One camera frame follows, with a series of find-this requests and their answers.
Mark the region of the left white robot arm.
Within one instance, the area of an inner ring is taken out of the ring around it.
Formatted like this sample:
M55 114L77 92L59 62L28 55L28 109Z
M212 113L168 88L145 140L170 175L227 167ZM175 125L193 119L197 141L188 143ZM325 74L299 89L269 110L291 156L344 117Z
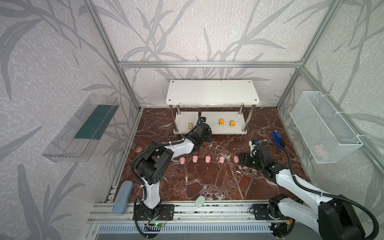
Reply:
M180 140L168 143L153 141L133 160L132 175L143 187L143 198L136 199L134 220L153 220L161 214L160 181L164 177L171 160L200 150L212 140L212 130L207 120L198 111L195 126Z

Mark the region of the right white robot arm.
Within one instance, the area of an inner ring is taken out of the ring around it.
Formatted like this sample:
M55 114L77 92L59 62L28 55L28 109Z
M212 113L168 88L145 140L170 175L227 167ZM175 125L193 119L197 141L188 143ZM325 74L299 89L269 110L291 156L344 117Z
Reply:
M288 160L289 167L275 162L270 154L270 143L252 142L251 146L250 153L239 155L240 165L259 171L300 199L296 202L286 195L278 195L269 199L265 210L253 206L251 213L256 219L267 217L300 222L323 240L374 240L379 235L378 220L367 208L343 195L317 189L298 177L291 159Z

